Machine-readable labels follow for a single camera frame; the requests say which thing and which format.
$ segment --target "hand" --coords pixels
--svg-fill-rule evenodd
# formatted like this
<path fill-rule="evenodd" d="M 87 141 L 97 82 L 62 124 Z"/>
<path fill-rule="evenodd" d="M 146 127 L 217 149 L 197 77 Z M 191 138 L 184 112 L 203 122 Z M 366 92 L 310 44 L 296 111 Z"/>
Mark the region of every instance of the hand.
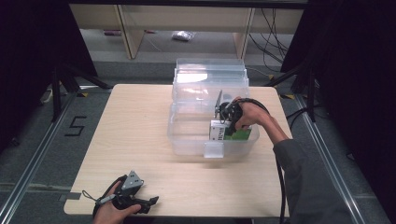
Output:
<path fill-rule="evenodd" d="M 113 186 L 113 188 L 111 188 L 111 190 L 108 192 L 107 196 L 113 194 L 119 184 L 120 184 L 120 181 L 117 182 Z M 123 210 L 119 210 L 116 207 L 114 207 L 114 205 L 111 201 L 109 201 L 109 202 L 102 204 L 99 207 L 99 209 L 95 215 L 95 218 L 93 219 L 93 224 L 101 224 L 101 223 L 119 224 L 126 217 L 138 212 L 140 209 L 141 209 L 140 204 L 135 204 L 135 205 L 132 205 L 132 206 L 125 208 Z"/>
<path fill-rule="evenodd" d="M 241 97 L 236 97 L 234 101 L 241 99 Z M 235 123 L 235 129 L 247 129 L 248 126 L 252 124 L 263 125 L 266 119 L 269 119 L 269 114 L 263 110 L 261 107 L 253 104 L 253 103 L 239 103 L 241 106 L 243 115 L 242 117 Z"/>
<path fill-rule="evenodd" d="M 261 107 L 253 104 L 253 103 L 239 103 L 242 108 L 243 115 L 241 119 L 239 119 L 235 123 L 235 129 L 239 130 L 241 128 L 246 129 L 249 125 L 259 124 L 261 125 L 265 131 L 267 131 L 268 136 L 270 137 L 273 144 L 276 144 L 280 141 L 289 139 L 283 130 L 280 128 L 276 119 L 269 115 L 265 110 Z"/>

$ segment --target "gray sleeve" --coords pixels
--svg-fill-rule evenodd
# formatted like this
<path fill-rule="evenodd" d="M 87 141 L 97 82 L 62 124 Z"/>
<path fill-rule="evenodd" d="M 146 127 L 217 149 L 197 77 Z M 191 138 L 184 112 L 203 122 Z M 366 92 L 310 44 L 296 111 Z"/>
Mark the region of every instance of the gray sleeve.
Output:
<path fill-rule="evenodd" d="M 347 205 L 329 175 L 306 157 L 296 141 L 279 142 L 274 152 L 285 173 L 292 224 L 352 223 Z"/>

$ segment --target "clear plastic container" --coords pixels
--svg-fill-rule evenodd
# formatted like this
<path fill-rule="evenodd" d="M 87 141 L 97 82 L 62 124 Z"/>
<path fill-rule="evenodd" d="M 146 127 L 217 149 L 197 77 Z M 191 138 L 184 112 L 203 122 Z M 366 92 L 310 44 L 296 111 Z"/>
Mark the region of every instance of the clear plastic container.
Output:
<path fill-rule="evenodd" d="M 168 120 L 168 138 L 177 155 L 223 158 L 249 153 L 260 136 L 257 125 L 253 125 L 248 140 L 209 139 L 220 91 L 221 103 L 231 102 L 236 96 L 249 97 L 242 60 L 177 60 Z"/>

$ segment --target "black cable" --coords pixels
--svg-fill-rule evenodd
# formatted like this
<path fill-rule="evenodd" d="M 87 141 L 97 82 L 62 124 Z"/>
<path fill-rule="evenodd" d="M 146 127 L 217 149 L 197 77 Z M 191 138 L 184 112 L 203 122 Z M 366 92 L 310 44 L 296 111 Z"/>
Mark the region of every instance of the black cable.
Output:
<path fill-rule="evenodd" d="M 268 39 L 265 39 L 267 42 L 269 42 L 269 39 L 271 35 L 274 36 L 274 39 L 276 40 L 277 46 L 273 45 L 276 48 L 282 49 L 282 50 L 289 50 L 285 45 L 283 45 L 279 39 L 277 38 L 277 31 L 276 31 L 276 10 L 273 8 L 273 24 L 271 25 L 270 22 L 268 21 L 267 17 L 265 16 L 265 13 L 262 9 L 262 15 L 264 16 L 265 21 L 267 22 L 268 27 L 270 28 L 270 35 L 268 36 Z"/>
<path fill-rule="evenodd" d="M 273 72 L 280 72 L 280 69 L 279 70 L 274 70 L 274 69 L 272 69 L 272 68 L 270 68 L 269 66 L 268 66 L 268 64 L 265 62 L 265 53 L 262 55 L 262 61 L 264 62 L 264 65 L 265 65 L 265 67 L 266 68 L 268 68 L 269 70 L 271 70 L 271 71 L 273 71 Z"/>
<path fill-rule="evenodd" d="M 294 122 L 297 120 L 297 118 L 300 117 L 300 115 L 302 115 L 306 110 L 307 110 L 307 109 L 302 110 L 302 111 L 299 111 L 299 112 L 297 113 L 296 117 L 294 117 L 294 119 L 291 121 L 290 130 L 293 128 L 293 124 L 294 124 Z"/>
<path fill-rule="evenodd" d="M 238 104 L 238 103 L 252 103 L 254 105 L 257 105 L 261 109 L 263 109 L 268 114 L 270 114 L 270 112 L 265 107 L 265 105 L 263 105 L 261 102 L 255 100 L 255 99 L 242 98 L 242 99 L 238 99 L 233 102 L 233 104 Z M 276 160 L 276 169 L 277 169 L 277 174 L 279 176 L 280 191 L 282 194 L 281 205 L 280 205 L 279 224 L 283 224 L 284 219 L 285 219 L 285 208 L 286 208 L 286 190 L 285 190 L 285 181 L 283 179 L 282 167 L 280 166 L 280 164 L 277 160 Z"/>
<path fill-rule="evenodd" d="M 280 46 L 277 46 L 277 45 L 271 43 L 269 37 L 266 38 L 262 33 L 260 33 L 260 35 L 261 35 L 262 38 L 265 40 L 265 42 L 268 42 L 268 44 L 271 45 L 272 47 L 274 47 L 274 48 L 281 48 Z"/>
<path fill-rule="evenodd" d="M 262 75 L 262 76 L 269 77 L 269 75 L 265 74 L 264 72 L 260 71 L 259 69 L 255 69 L 255 68 L 251 68 L 251 67 L 246 67 L 246 69 L 248 69 L 248 70 L 253 70 L 253 71 L 259 73 L 259 74 Z"/>
<path fill-rule="evenodd" d="M 283 179 L 282 167 L 280 166 L 279 161 L 277 159 L 276 159 L 276 169 L 277 169 L 277 175 L 279 176 L 280 191 L 282 193 L 279 224 L 283 224 L 283 222 L 285 221 L 286 189 L 285 189 L 285 180 Z"/>
<path fill-rule="evenodd" d="M 304 108 L 302 108 L 302 109 L 299 109 L 299 110 L 293 112 L 292 114 L 287 115 L 287 116 L 286 116 L 286 119 L 289 119 L 289 118 L 293 117 L 294 115 L 296 115 L 297 113 L 300 113 L 301 111 L 305 111 L 305 110 L 306 110 L 306 107 L 304 107 Z"/>
<path fill-rule="evenodd" d="M 267 49 L 263 48 L 260 44 L 258 44 L 256 42 L 256 40 L 253 38 L 253 36 L 251 34 L 249 34 L 251 40 L 253 41 L 253 43 L 256 45 L 256 47 L 261 50 L 262 52 L 268 54 L 269 56 L 271 56 L 272 58 L 274 58 L 275 60 L 277 60 L 279 63 L 283 63 L 282 60 L 278 59 L 275 54 L 271 53 L 270 51 L 268 51 Z"/>

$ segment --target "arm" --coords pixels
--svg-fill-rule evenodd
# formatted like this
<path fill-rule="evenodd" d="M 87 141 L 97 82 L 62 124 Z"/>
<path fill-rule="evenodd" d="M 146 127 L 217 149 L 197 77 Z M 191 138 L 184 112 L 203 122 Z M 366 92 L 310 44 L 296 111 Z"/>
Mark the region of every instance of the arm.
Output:
<path fill-rule="evenodd" d="M 240 104 L 243 116 L 237 130 L 259 124 L 274 144 L 276 159 L 285 174 L 291 223 L 352 223 L 346 204 L 330 177 L 309 160 L 296 141 L 289 139 L 275 118 L 251 103 Z"/>

